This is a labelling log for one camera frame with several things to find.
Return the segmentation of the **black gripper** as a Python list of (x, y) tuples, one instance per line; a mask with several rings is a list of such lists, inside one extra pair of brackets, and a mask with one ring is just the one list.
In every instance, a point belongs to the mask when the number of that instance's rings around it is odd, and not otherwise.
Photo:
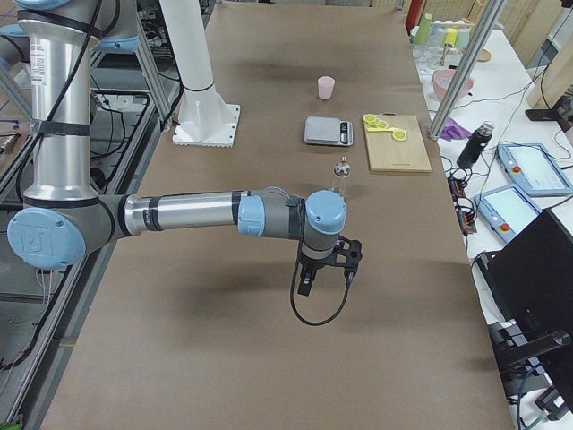
[(308, 297), (311, 293), (312, 284), (318, 270), (326, 265), (331, 265), (335, 261), (335, 254), (331, 253), (327, 257), (314, 259), (304, 253), (300, 253), (298, 255), (298, 261), (302, 264), (302, 268), (297, 294)]

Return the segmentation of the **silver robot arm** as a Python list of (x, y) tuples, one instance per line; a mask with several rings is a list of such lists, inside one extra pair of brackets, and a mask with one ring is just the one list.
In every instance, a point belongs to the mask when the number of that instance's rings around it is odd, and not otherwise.
[(291, 289), (308, 295), (324, 266), (351, 280), (360, 252), (342, 230), (346, 204), (320, 190), (302, 199), (277, 187), (154, 197), (102, 195), (90, 182), (90, 54), (117, 43), (134, 50), (133, 1), (21, 1), (30, 40), (33, 180), (10, 220), (13, 251), (41, 270), (59, 270), (145, 231), (234, 225), (243, 235), (295, 240)]

